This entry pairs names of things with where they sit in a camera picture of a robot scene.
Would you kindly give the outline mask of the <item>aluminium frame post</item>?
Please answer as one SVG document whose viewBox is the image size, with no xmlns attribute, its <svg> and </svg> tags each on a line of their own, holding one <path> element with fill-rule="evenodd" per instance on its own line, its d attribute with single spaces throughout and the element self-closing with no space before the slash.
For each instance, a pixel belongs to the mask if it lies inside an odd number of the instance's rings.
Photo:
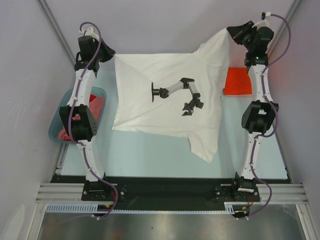
<svg viewBox="0 0 320 240">
<path fill-rule="evenodd" d="M 48 3 L 46 0 L 36 0 L 37 4 L 40 7 L 40 10 L 42 11 L 45 19 L 47 20 L 51 30 L 53 31 L 54 35 L 56 36 L 58 42 L 60 43 L 63 51 L 65 52 L 65 54 L 67 55 L 69 61 L 71 62 L 72 65 L 75 64 L 75 56 L 72 53 L 72 50 L 53 14 L 53 12 L 51 11 Z"/>
<path fill-rule="evenodd" d="M 303 4 L 303 0 L 293 0 L 287 13 L 285 14 L 285 20 L 287 21 L 287 23 L 289 24 L 294 16 L 296 15 L 296 13 L 298 12 L 299 8 L 301 7 L 301 5 Z"/>
</svg>

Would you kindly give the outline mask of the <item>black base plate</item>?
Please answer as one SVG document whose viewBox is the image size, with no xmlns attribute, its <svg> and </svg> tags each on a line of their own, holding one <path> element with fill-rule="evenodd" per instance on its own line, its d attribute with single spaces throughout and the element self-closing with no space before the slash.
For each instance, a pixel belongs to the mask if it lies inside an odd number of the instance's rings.
<svg viewBox="0 0 320 240">
<path fill-rule="evenodd" d="M 107 177 L 104 182 L 89 182 L 84 176 L 55 174 L 52 184 L 79 188 L 79 200 L 120 205 L 121 208 L 160 208 L 174 210 L 208 210 L 219 203 L 240 205 L 260 203 L 262 189 L 237 191 L 232 178 Z"/>
</svg>

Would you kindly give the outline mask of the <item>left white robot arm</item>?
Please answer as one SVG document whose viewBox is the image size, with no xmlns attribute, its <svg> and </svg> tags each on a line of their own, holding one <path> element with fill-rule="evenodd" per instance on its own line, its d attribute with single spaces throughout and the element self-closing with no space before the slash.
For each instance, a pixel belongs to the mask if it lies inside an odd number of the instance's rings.
<svg viewBox="0 0 320 240">
<path fill-rule="evenodd" d="M 105 171 L 101 166 L 96 148 L 98 122 L 90 110 L 89 103 L 100 63 L 111 60 L 115 51 L 103 40 L 90 35 L 79 37 L 78 45 L 79 52 L 76 54 L 74 65 L 74 87 L 67 104 L 59 108 L 59 116 L 71 142 L 80 151 L 85 164 L 86 180 L 97 182 L 103 179 Z"/>
</svg>

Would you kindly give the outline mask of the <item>right aluminium frame post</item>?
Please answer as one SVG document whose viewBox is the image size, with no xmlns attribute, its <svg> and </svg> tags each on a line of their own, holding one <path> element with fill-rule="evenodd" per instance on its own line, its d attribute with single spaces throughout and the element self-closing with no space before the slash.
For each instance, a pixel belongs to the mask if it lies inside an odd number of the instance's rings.
<svg viewBox="0 0 320 240">
<path fill-rule="evenodd" d="M 296 15 L 296 13 L 298 12 L 299 8 L 301 7 L 301 5 L 303 4 L 303 0 L 293 0 L 287 13 L 285 14 L 285 20 L 287 21 L 287 23 L 289 24 L 294 16 Z"/>
</svg>

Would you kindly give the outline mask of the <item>folded orange t shirt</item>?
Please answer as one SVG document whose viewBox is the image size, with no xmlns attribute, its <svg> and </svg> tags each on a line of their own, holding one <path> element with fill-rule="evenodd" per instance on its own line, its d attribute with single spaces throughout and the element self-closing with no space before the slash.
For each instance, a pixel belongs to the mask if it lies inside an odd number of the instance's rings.
<svg viewBox="0 0 320 240">
<path fill-rule="evenodd" d="M 245 67 L 229 67 L 223 94 L 228 97 L 252 96 L 252 84 Z"/>
</svg>

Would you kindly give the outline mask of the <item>left aluminium frame post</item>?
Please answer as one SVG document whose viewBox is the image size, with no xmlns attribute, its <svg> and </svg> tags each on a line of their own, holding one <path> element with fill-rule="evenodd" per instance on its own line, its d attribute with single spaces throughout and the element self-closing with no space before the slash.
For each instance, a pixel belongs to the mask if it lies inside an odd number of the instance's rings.
<svg viewBox="0 0 320 240">
<path fill-rule="evenodd" d="M 36 0 L 37 4 L 40 7 L 40 10 L 42 11 L 45 19 L 47 20 L 51 30 L 53 31 L 54 35 L 56 36 L 58 42 L 60 43 L 63 51 L 65 52 L 65 54 L 67 55 L 69 61 L 71 62 L 72 65 L 75 64 L 75 56 L 72 53 L 72 50 L 53 14 L 53 12 L 51 11 L 48 3 L 46 0 Z"/>
</svg>

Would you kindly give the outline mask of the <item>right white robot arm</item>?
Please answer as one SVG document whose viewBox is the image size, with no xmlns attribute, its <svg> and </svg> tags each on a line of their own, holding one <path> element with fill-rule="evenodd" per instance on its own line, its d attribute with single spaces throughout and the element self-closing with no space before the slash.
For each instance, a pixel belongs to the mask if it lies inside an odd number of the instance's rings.
<svg viewBox="0 0 320 240">
<path fill-rule="evenodd" d="M 243 25 L 229 26 L 227 31 L 236 44 L 247 50 L 244 65 L 252 88 L 252 101 L 241 118 L 241 126 L 246 131 L 244 161 L 230 188 L 231 196 L 242 201 L 256 188 L 258 178 L 255 168 L 261 141 L 263 137 L 270 137 L 268 131 L 279 110 L 279 105 L 272 100 L 268 83 L 267 48 L 274 32 L 265 21 L 249 21 Z"/>
</svg>

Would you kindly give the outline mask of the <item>blue plastic basket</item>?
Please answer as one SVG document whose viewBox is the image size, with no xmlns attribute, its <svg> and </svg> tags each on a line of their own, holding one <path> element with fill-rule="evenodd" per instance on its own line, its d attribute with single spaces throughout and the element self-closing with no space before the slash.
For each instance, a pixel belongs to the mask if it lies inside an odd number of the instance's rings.
<svg viewBox="0 0 320 240">
<path fill-rule="evenodd" d="M 48 130 L 48 136 L 53 142 L 67 144 L 67 145 L 73 144 L 72 142 L 64 142 L 62 140 L 54 139 L 57 136 L 58 132 L 60 131 L 59 128 L 64 127 L 63 122 L 60 117 L 59 109 L 60 109 L 60 107 L 64 107 L 67 105 L 68 101 L 71 98 L 72 92 L 73 92 L 73 89 L 71 88 L 64 94 L 64 96 L 63 96 L 63 98 L 62 98 L 62 100 L 61 100 L 61 102 L 55 112 L 55 115 L 52 119 L 52 122 L 50 124 L 49 130 Z M 102 116 L 103 116 L 104 108 L 106 105 L 107 93 L 105 90 L 103 90 L 100 87 L 92 87 L 91 94 L 104 97 L 104 104 L 103 104 L 103 109 L 101 111 L 100 120 L 99 120 L 99 123 L 96 122 L 97 127 L 99 127 Z"/>
</svg>

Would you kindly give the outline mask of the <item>white printed t shirt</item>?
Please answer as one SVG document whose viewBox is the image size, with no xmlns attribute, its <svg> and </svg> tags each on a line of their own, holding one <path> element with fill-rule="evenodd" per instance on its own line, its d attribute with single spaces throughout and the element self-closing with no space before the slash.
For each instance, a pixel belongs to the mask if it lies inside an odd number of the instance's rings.
<svg viewBox="0 0 320 240">
<path fill-rule="evenodd" d="M 222 29 L 192 53 L 116 54 L 115 131 L 185 137 L 211 163 L 218 150 L 231 36 Z"/>
</svg>

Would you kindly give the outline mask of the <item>pink t shirt in basket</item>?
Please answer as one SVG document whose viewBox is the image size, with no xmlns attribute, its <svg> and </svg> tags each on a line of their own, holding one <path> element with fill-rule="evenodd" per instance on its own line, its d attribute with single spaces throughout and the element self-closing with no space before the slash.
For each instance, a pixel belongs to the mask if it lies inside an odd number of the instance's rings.
<svg viewBox="0 0 320 240">
<path fill-rule="evenodd" d="M 89 102 L 89 109 L 92 112 L 92 114 L 98 124 L 99 124 L 99 121 L 101 118 L 104 103 L 105 103 L 105 98 L 103 96 L 101 98 L 96 98 L 92 102 Z M 68 134 L 65 130 L 65 127 L 60 127 L 58 129 L 59 129 L 59 132 L 56 135 L 56 137 L 54 137 L 54 139 L 71 143 L 72 141 L 71 141 L 70 137 L 68 136 Z"/>
</svg>

